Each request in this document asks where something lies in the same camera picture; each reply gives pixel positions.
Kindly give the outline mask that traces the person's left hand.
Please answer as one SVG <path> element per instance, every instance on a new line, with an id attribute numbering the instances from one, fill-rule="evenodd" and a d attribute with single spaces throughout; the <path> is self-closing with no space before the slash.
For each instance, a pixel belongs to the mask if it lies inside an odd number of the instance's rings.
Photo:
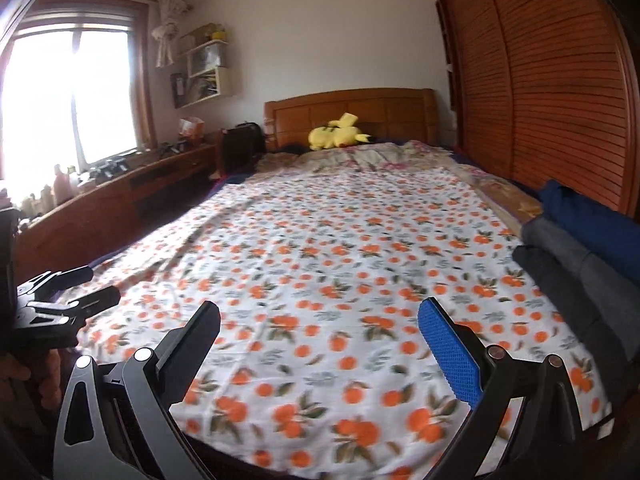
<path id="1" fill-rule="evenodd" d="M 21 363 L 9 353 L 1 356 L 1 402 L 15 400 L 11 380 L 28 382 L 32 379 L 40 395 L 45 410 L 57 410 L 62 402 L 61 357 L 58 350 L 50 350 L 45 356 Z"/>

